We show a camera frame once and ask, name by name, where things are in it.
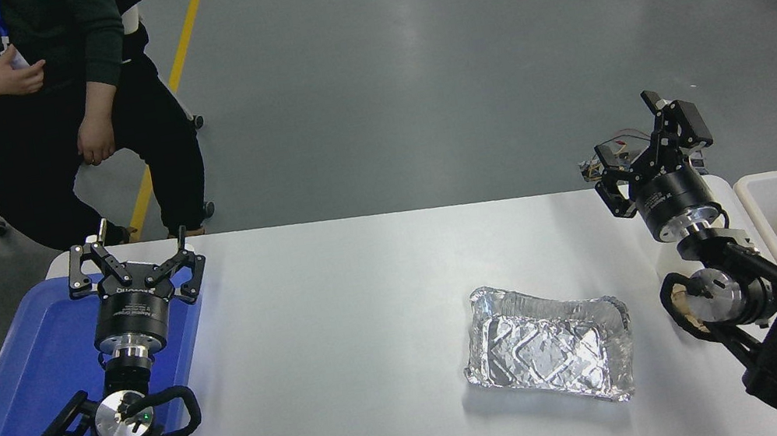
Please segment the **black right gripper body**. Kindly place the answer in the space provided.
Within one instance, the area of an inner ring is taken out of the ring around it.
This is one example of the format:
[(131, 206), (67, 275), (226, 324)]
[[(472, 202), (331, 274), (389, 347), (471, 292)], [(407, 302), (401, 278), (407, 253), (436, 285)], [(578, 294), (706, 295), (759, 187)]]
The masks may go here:
[(703, 177), (689, 165), (647, 179), (632, 191), (636, 209), (651, 234), (663, 232), (674, 218), (692, 211), (714, 222), (723, 209)]

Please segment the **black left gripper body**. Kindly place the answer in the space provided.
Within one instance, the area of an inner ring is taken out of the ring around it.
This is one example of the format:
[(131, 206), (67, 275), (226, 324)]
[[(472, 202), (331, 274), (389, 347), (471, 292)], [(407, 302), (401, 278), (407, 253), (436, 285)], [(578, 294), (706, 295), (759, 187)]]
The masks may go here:
[(128, 346), (161, 346), (167, 342), (171, 280), (155, 287), (97, 285), (100, 297), (95, 340), (98, 352), (110, 354)]

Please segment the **seated person's left hand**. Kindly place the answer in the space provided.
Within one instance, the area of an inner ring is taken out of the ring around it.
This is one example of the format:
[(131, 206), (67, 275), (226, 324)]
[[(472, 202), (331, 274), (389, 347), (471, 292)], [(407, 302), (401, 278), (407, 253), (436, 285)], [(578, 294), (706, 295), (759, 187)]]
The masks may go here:
[(111, 113), (86, 114), (76, 138), (83, 164), (98, 166), (107, 160), (114, 155), (116, 146)]

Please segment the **seated person's right hand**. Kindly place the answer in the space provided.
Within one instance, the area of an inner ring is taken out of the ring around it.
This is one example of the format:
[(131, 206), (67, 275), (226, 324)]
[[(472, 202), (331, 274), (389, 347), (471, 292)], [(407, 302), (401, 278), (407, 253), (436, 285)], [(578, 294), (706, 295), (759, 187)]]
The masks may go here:
[(12, 44), (0, 55), (0, 96), (22, 96), (43, 88), (46, 60), (26, 67), (18, 60), (19, 52)]

